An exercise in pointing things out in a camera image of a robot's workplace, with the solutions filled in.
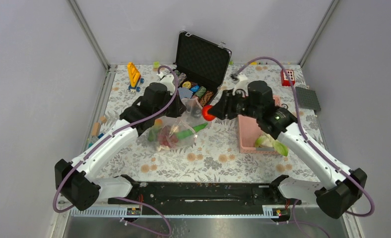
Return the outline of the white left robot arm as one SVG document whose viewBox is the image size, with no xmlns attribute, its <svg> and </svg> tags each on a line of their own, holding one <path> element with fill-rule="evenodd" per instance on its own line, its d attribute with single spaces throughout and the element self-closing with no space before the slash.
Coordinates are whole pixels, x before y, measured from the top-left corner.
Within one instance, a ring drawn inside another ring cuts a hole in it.
<svg viewBox="0 0 391 238">
<path fill-rule="evenodd" d="M 177 87 L 171 82 L 154 82 L 146 87 L 144 94 L 121 114 L 109 131 L 86 151 L 71 161 L 60 159 L 55 164 L 57 199 L 62 195 L 80 211 L 91 207 L 97 200 L 120 197 L 128 204 L 135 203 L 139 191 L 132 186 L 130 179 L 119 176 L 101 178 L 101 169 L 127 144 L 134 142 L 157 118 L 168 116 L 177 118 L 185 111 L 177 95 Z"/>
</svg>

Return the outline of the red toy grape bunch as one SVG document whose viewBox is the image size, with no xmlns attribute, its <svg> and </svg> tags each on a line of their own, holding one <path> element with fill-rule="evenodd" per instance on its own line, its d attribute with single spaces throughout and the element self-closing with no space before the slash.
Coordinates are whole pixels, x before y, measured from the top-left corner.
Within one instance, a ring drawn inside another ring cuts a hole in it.
<svg viewBox="0 0 391 238">
<path fill-rule="evenodd" d="M 173 148 L 178 143 L 178 138 L 172 127 L 167 125 L 164 126 L 157 134 L 157 140 L 163 147 Z"/>
</svg>

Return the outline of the green orange toy mango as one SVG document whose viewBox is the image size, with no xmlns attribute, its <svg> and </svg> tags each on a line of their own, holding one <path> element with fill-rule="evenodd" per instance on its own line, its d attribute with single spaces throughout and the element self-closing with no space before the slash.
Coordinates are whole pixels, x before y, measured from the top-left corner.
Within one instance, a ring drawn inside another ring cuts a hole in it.
<svg viewBox="0 0 391 238">
<path fill-rule="evenodd" d="M 156 119 L 154 125 L 150 128 L 147 140 L 149 142 L 156 142 L 158 140 L 158 134 L 163 128 L 163 120 Z"/>
</svg>

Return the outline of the green toy pepper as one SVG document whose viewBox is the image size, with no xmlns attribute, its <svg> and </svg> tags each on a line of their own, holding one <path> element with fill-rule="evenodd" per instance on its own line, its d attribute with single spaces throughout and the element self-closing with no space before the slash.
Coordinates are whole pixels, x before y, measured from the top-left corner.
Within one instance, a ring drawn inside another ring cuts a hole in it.
<svg viewBox="0 0 391 238">
<path fill-rule="evenodd" d="M 178 138 L 178 140 L 185 139 L 185 138 L 190 137 L 192 135 L 195 135 L 199 131 L 205 129 L 207 127 L 207 125 L 208 125 L 208 123 L 206 122 L 206 123 L 191 127 L 190 129 L 186 129 L 186 130 L 177 132 L 176 137 Z"/>
</svg>

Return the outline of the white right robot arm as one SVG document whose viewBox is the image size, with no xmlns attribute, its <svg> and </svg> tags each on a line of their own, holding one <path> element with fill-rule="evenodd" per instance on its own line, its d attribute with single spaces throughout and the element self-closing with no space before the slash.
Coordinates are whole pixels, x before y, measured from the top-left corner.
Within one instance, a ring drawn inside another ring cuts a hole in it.
<svg viewBox="0 0 391 238">
<path fill-rule="evenodd" d="M 247 89 L 225 90 L 205 114 L 217 119 L 246 116 L 256 120 L 260 129 L 294 152 L 319 179 L 311 182 L 280 176 L 270 190 L 276 204 L 288 198 L 317 204 L 329 217 L 338 219 L 365 193 L 367 174 L 350 169 L 332 156 L 303 130 L 298 119 L 287 109 L 277 106 L 272 89 L 264 81 L 253 81 Z"/>
</svg>

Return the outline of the small white toy dumpling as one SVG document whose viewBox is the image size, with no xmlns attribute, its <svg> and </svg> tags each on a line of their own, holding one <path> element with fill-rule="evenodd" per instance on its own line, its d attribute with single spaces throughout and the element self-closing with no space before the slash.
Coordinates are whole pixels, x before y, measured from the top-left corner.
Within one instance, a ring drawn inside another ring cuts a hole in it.
<svg viewBox="0 0 391 238">
<path fill-rule="evenodd" d="M 174 121 L 174 123 L 171 125 L 170 134 L 175 134 L 175 133 L 180 132 L 181 127 L 182 127 L 181 124 L 182 124 L 182 122 L 179 119 Z"/>
</svg>

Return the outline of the clear pink zip top bag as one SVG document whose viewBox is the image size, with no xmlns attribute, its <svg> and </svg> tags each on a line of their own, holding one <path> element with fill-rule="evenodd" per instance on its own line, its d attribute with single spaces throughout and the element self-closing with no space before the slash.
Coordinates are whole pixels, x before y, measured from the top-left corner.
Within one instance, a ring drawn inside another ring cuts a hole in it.
<svg viewBox="0 0 391 238">
<path fill-rule="evenodd" d="M 147 141 L 157 151 L 191 146 L 201 131 L 210 127 L 211 122 L 202 116 L 202 107 L 196 98 L 184 98 L 183 103 L 186 109 L 180 117 L 162 116 L 148 131 Z"/>
</svg>

